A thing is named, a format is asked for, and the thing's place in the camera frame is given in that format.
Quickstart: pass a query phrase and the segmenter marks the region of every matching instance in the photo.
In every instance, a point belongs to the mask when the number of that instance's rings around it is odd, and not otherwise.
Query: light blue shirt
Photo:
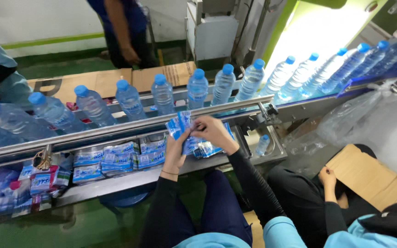
[[[4,49],[0,46],[0,65],[5,67],[15,67],[18,64],[10,58]],[[30,110],[31,105],[27,98],[29,97],[32,89],[28,86],[27,80],[15,72],[8,76],[0,83],[0,100],[1,102],[14,103]]]
[[[348,228],[348,232],[340,231],[330,235],[324,248],[330,247],[372,247],[372,248],[397,248],[397,238],[368,232],[358,222],[360,219],[372,217],[368,214],[356,219]]]
[[[293,222],[284,216],[271,219],[263,228],[266,247],[302,248],[306,247],[296,231]],[[229,234],[206,233],[185,239],[176,248],[250,248],[242,239]]]

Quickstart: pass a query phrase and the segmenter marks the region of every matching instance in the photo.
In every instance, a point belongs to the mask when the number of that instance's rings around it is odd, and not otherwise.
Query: hand
[[[197,131],[193,131],[192,136],[205,138],[215,147],[221,147],[228,155],[234,154],[240,148],[219,119],[201,116],[194,121],[194,126],[197,127]]]
[[[171,136],[168,137],[161,177],[177,181],[179,169],[183,166],[186,158],[186,155],[182,155],[183,142],[188,138],[189,134],[190,130],[187,129],[177,140],[174,140]]]
[[[324,166],[319,172],[318,178],[324,185],[324,189],[335,190],[336,176],[334,170]]]
[[[127,46],[126,48],[122,48],[122,56],[130,65],[140,64],[140,58],[132,46]]]

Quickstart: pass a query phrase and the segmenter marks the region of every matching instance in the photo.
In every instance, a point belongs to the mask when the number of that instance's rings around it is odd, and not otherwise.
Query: black long sleeve
[[[169,224],[177,192],[177,182],[159,177],[154,199],[143,225],[139,247],[164,247],[163,244],[169,243]]]
[[[264,228],[269,220],[277,216],[286,216],[266,180],[251,164],[251,161],[244,156],[242,151],[239,149],[228,158],[243,192],[249,202],[252,203],[261,226]]]
[[[338,203],[326,202],[324,205],[326,213],[326,230],[327,235],[334,234],[339,231],[347,231],[344,217]]]

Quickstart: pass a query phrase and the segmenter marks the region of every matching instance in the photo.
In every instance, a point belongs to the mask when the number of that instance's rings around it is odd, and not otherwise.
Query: bracelet
[[[163,172],[165,172],[165,173],[168,173],[168,174],[171,174],[171,175],[179,175],[179,173],[170,173],[170,172],[166,172],[166,171],[164,171],[164,170],[162,170]]]

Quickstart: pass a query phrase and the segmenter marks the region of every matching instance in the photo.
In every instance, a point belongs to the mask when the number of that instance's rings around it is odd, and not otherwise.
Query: person's right hand
[[[140,64],[140,58],[132,46],[122,48],[122,56],[130,65]]]
[[[318,178],[324,185],[324,189],[335,189],[336,176],[334,170],[324,166],[319,172]]]
[[[192,136],[206,139],[215,147],[221,147],[228,155],[234,154],[240,148],[219,119],[201,116],[194,121],[194,126],[197,130],[191,133]]]

